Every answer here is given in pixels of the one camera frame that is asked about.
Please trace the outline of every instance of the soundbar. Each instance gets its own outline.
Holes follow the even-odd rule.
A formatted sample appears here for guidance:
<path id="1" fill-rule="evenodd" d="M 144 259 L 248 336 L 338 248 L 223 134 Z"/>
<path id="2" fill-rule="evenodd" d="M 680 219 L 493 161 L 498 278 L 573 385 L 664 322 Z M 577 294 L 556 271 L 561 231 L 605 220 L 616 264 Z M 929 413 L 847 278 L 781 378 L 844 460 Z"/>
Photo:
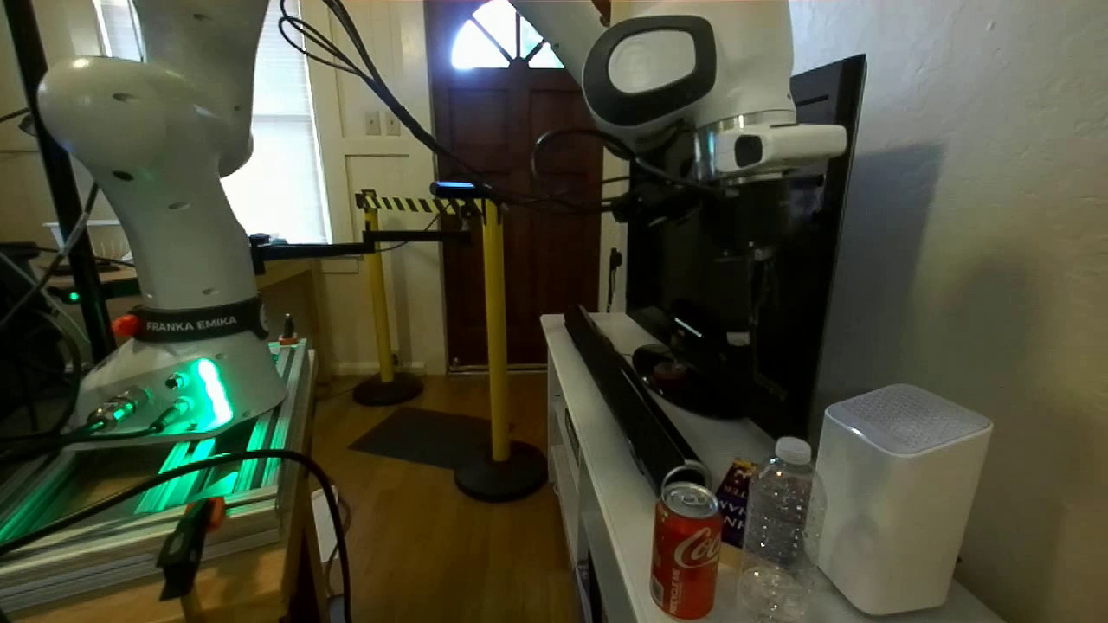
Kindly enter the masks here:
<path id="1" fill-rule="evenodd" d="M 667 482 L 707 482 L 708 470 L 689 447 L 674 422 L 650 397 L 635 370 L 612 346 L 588 313 L 581 306 L 563 316 L 573 345 L 585 361 L 612 415 L 619 422 L 638 471 L 655 493 Z"/>

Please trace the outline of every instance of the window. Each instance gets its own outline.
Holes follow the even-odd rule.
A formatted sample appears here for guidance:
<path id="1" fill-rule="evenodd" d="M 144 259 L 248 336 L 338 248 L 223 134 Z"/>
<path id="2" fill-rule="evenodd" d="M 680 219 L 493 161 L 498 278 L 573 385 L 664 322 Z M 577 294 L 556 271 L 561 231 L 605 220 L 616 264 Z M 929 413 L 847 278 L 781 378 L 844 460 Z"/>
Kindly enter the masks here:
<path id="1" fill-rule="evenodd" d="M 562 69 L 551 44 L 507 0 L 491 0 L 465 20 L 450 50 L 455 69 L 503 69 L 519 59 L 529 68 Z"/>
<path id="2" fill-rule="evenodd" d="M 105 52 L 141 60 L 142 37 L 130 0 L 94 2 Z M 287 6 L 290 14 L 299 12 L 299 2 Z M 273 234 L 290 243 L 329 242 L 308 65 L 281 38 L 278 19 L 279 3 L 270 2 L 254 73 L 254 155 L 224 177 L 223 187 L 246 233 Z"/>

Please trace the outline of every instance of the black mat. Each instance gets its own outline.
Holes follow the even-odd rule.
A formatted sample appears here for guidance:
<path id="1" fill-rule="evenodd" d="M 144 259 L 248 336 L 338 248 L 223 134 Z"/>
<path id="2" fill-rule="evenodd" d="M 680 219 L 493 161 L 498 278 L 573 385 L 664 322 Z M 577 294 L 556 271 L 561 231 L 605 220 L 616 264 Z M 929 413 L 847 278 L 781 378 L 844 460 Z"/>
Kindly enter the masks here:
<path id="1" fill-rule="evenodd" d="M 400 407 L 350 445 L 351 450 L 458 469 L 481 458 L 489 446 L 489 420 Z"/>

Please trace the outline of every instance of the door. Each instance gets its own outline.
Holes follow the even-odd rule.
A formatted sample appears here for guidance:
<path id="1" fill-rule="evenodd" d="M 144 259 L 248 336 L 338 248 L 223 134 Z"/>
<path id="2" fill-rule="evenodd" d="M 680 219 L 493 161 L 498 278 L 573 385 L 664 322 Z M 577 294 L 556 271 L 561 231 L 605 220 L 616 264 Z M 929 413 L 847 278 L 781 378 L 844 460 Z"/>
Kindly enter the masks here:
<path id="1" fill-rule="evenodd" d="M 530 172 L 538 136 L 560 127 L 593 127 L 577 83 L 507 0 L 429 2 L 428 55 L 435 136 L 494 185 L 515 193 L 565 192 L 596 207 L 602 146 L 587 137 L 551 143 Z M 439 177 L 463 180 L 448 157 Z M 546 361 L 538 316 L 597 303 L 599 216 L 551 214 L 556 205 L 507 206 L 504 280 L 507 360 Z M 455 219 L 444 228 L 459 227 Z M 481 366 L 485 351 L 484 277 L 480 236 L 473 246 L 445 245 L 447 348 L 453 366 Z"/>

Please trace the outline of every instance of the coca-cola can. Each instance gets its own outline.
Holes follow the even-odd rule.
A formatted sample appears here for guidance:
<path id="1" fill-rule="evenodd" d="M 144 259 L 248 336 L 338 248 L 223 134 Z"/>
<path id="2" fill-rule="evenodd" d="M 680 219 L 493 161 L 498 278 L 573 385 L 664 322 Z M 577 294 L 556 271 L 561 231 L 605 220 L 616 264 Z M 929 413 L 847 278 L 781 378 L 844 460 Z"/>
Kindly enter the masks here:
<path id="1" fill-rule="evenodd" d="M 701 619 L 716 601 L 724 519 L 705 487 L 675 482 L 654 508 L 650 596 L 675 619 Z"/>

